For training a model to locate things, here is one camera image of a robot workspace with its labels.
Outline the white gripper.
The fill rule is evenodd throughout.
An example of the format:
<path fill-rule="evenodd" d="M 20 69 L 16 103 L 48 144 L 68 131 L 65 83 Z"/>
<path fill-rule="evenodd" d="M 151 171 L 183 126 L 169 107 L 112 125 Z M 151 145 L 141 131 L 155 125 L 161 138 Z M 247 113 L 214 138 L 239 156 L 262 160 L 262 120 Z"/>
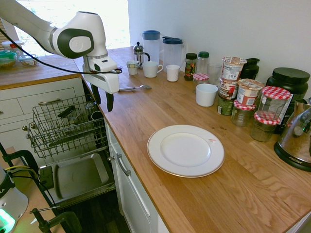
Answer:
<path fill-rule="evenodd" d="M 106 92 L 106 106 L 108 112 L 111 112 L 114 106 L 113 94 L 117 93 L 120 87 L 118 74 L 84 74 L 83 77 L 87 82 L 92 84 L 93 97 L 98 105 L 101 104 L 98 88 Z"/>

